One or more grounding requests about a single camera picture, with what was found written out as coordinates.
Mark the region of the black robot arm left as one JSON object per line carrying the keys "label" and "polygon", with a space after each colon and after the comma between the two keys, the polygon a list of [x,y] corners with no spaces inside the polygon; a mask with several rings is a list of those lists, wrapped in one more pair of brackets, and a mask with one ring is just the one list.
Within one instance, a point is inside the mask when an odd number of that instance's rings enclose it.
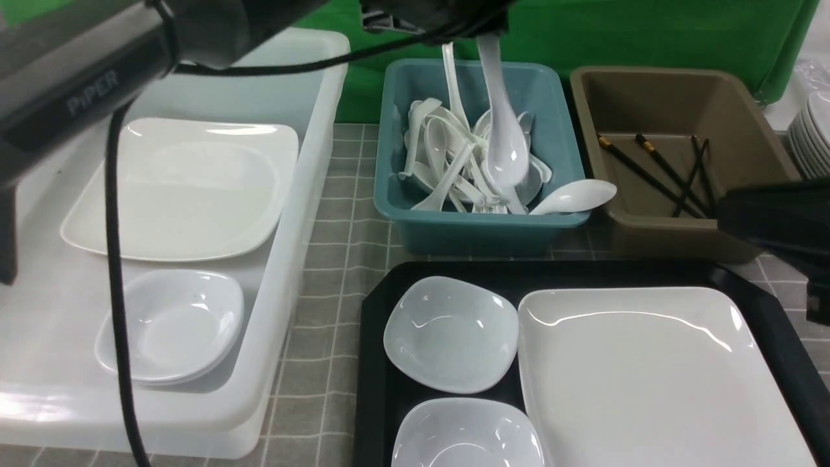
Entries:
{"label": "black robot arm left", "polygon": [[171,73],[290,76],[416,44],[501,34],[510,1],[362,1],[406,38],[317,62],[236,63],[323,1],[74,1],[2,32],[2,284],[18,274],[16,193],[51,151]]}

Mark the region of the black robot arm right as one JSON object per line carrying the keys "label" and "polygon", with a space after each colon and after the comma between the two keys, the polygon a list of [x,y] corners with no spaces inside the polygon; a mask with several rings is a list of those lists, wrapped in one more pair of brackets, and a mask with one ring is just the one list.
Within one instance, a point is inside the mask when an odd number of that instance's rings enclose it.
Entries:
{"label": "black robot arm right", "polygon": [[807,321],[829,324],[829,180],[732,189],[715,208],[718,230],[771,252],[807,279]]}

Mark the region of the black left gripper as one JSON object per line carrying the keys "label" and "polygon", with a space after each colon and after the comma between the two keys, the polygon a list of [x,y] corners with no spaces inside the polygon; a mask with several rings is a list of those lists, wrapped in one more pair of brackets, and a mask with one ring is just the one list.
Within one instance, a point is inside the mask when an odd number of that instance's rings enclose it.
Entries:
{"label": "black left gripper", "polygon": [[421,34],[445,30],[445,38],[501,34],[509,27],[516,1],[361,1],[361,26],[367,32]]}

